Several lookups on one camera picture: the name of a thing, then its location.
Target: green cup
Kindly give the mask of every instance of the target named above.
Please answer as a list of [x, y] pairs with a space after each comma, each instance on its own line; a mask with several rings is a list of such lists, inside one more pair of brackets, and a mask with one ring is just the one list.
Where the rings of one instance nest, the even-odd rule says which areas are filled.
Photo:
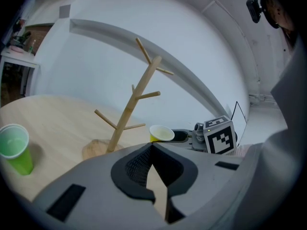
[[21, 125], [10, 124], [0, 129], [0, 154], [21, 175], [30, 174], [33, 170], [28, 143], [28, 131]]

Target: yellow cup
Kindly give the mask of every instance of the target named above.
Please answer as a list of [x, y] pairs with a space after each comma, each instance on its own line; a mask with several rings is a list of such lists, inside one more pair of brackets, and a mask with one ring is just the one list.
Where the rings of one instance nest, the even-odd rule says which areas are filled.
[[174, 139], [175, 133], [168, 127], [161, 125], [153, 125], [149, 128], [150, 142], [154, 141], [170, 141]]

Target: bottle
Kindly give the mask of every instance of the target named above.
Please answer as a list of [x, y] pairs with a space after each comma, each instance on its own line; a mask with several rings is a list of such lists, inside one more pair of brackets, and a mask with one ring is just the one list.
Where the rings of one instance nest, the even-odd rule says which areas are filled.
[[33, 50], [33, 46], [34, 46], [34, 43], [36, 42], [36, 40], [33, 41], [32, 45], [30, 46], [29, 50], [28, 50], [28, 53], [31, 54], [32, 53], [32, 50]]

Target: cup rim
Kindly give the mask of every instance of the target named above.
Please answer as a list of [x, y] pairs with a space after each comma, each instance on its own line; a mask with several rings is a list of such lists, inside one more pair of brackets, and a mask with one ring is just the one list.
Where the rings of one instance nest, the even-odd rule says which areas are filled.
[[17, 127], [17, 128], [20, 128], [20, 129], [22, 129], [22, 130], [26, 133], [26, 135], [27, 135], [26, 145], [24, 146], [24, 148], [23, 148], [19, 153], [15, 154], [15, 155], [12, 155], [12, 156], [6, 156], [6, 155], [4, 155], [4, 154], [2, 154], [2, 153], [0, 152], [0, 155], [1, 155], [2, 157], [6, 158], [6, 159], [16, 159], [16, 158], [18, 158], [18, 157], [24, 152], [24, 150], [27, 148], [27, 146], [28, 146], [28, 144], [29, 144], [29, 133], [28, 133], [28, 131], [26, 130], [26, 128], [23, 127], [22, 125], [19, 125], [19, 124], [9, 124], [9, 125], [5, 125], [5, 126], [3, 126], [2, 128], [0, 128], [0, 135], [1, 135], [1, 133], [2, 133], [4, 130], [6, 130], [6, 129], [10, 128], [10, 127]]
[[[156, 137], [156, 136], [153, 135], [152, 132], [151, 132], [152, 127], [163, 127], [163, 128], [166, 128], [166, 129], [170, 130], [170, 131], [172, 132], [172, 134], [173, 134], [173, 135], [172, 135], [172, 138], [171, 138], [171, 139], [161, 139], [161, 138], [159, 138], [159, 137]], [[166, 126], [163, 126], [163, 125], [152, 125], [152, 126], [150, 126], [150, 128], [149, 128], [149, 133], [150, 133], [153, 137], [155, 137], [156, 139], [161, 140], [161, 141], [170, 141], [170, 140], [174, 139], [174, 137], [175, 137], [174, 131], [173, 131], [172, 129], [170, 129], [169, 127], [166, 127]]]

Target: white side table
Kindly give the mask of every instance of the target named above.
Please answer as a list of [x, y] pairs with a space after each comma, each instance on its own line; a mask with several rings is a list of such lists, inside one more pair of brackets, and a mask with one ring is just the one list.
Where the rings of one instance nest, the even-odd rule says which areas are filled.
[[28, 53], [18, 53], [10, 48], [4, 48], [1, 52], [1, 62], [0, 62], [0, 83], [2, 79], [2, 73], [3, 73], [3, 66], [5, 62], [21, 65], [24, 67], [29, 67], [29, 77], [27, 81], [27, 86], [25, 90], [25, 95], [30, 96], [33, 95], [34, 92], [34, 84], [36, 81], [39, 64], [34, 62], [34, 55], [28, 54]]

